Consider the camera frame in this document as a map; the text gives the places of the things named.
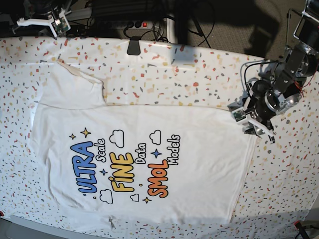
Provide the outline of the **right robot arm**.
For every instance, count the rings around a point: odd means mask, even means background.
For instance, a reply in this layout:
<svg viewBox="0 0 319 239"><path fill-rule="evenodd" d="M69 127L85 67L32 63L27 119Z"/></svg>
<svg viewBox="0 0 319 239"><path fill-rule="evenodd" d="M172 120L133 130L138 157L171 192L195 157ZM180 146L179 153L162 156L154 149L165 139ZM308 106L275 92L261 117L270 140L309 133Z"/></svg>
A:
<svg viewBox="0 0 319 239"><path fill-rule="evenodd" d="M70 0L26 0L26 17L16 21L15 31L20 27L48 27L53 38L64 35L71 29L67 15L71 13Z"/></svg>

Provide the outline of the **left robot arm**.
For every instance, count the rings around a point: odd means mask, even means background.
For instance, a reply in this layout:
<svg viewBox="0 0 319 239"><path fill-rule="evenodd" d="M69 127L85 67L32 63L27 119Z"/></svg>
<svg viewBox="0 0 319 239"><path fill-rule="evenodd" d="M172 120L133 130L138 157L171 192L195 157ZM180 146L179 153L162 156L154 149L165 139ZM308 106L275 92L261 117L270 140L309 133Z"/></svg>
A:
<svg viewBox="0 0 319 239"><path fill-rule="evenodd" d="M308 77L319 70L319 2L306 1L294 38L298 43L286 46L285 56L279 61L260 62L269 70L258 78L245 79L248 96L243 106L232 112L245 134L268 135L275 141L271 119L298 104Z"/></svg>

